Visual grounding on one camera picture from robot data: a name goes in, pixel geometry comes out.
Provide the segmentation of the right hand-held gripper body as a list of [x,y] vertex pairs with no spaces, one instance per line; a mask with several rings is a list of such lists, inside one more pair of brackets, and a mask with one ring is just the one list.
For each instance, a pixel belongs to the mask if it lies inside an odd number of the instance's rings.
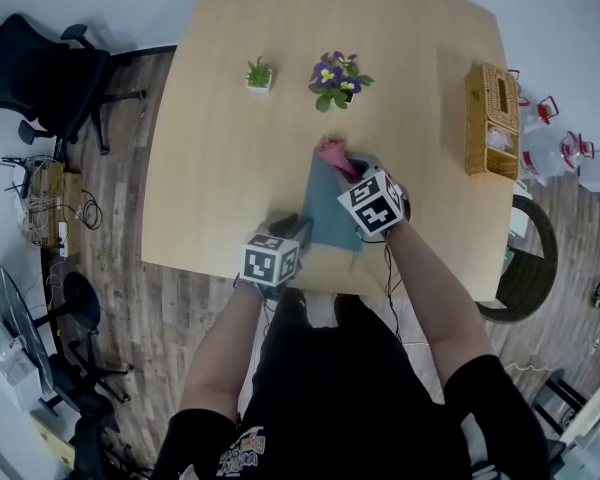
[[379,162],[366,154],[348,154],[353,173],[336,169],[338,201],[367,237],[385,236],[403,219],[411,219],[408,195]]

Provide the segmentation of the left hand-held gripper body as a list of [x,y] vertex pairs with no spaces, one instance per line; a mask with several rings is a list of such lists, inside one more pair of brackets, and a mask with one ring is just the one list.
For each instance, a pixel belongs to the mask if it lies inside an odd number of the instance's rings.
[[297,213],[273,213],[241,247],[237,282],[255,285],[264,299],[280,299],[301,269],[313,221]]

